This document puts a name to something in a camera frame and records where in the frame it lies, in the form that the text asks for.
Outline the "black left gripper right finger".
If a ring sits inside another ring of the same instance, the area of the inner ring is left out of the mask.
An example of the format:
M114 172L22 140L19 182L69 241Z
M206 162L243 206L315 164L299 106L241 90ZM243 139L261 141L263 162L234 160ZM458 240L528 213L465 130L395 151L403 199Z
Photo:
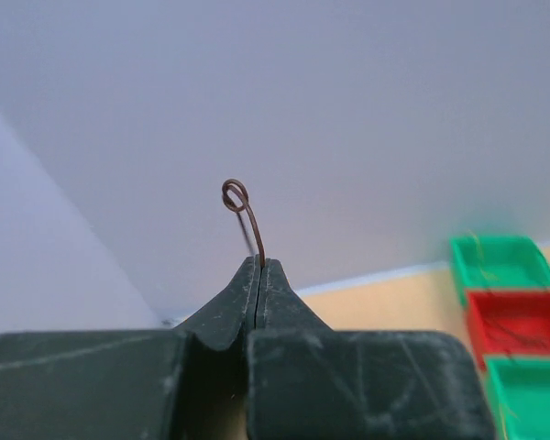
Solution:
M335 331L271 259L247 337L252 439L493 439L474 361L438 331Z

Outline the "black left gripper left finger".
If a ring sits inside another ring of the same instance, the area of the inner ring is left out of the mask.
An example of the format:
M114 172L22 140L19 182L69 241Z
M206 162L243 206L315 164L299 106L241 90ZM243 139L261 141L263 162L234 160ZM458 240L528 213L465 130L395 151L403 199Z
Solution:
M244 438L260 275L245 259L172 329L0 334L0 439Z

